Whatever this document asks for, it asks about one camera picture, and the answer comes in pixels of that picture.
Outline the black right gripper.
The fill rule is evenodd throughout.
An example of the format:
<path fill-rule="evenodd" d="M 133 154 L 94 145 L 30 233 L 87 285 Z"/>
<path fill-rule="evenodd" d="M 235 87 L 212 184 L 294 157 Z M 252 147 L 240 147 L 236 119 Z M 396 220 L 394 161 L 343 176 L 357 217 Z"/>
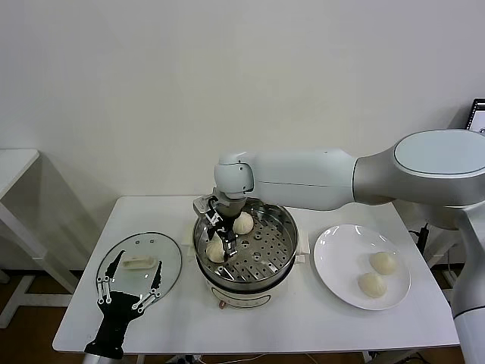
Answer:
<path fill-rule="evenodd" d="M 216 214 L 217 222 L 215 226 L 207 225 L 207 238 L 206 242 L 210 242 L 214 235 L 222 237 L 224 260 L 227 261 L 237 254 L 236 248 L 236 233 L 234 232 L 233 225 L 236 220 L 236 216 L 224 216 Z"/>

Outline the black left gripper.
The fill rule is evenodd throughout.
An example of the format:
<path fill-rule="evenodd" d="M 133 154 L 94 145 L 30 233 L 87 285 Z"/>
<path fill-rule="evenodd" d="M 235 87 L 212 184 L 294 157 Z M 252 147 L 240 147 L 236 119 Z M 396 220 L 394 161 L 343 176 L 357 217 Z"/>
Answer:
<path fill-rule="evenodd" d="M 122 249 L 113 259 L 106 256 L 103 262 L 108 265 L 99 266 L 96 277 L 98 292 L 98 306 L 103 314 L 95 339 L 88 343 L 84 352 L 110 359 L 121 359 L 124 356 L 123 343 L 129 323 L 143 315 L 143 312 L 161 297 L 159 287 L 161 285 L 162 261 L 158 262 L 149 292 L 138 297 L 114 291 L 111 293 L 110 283 L 114 281 L 114 275 L 120 264 L 121 257 L 125 253 Z"/>

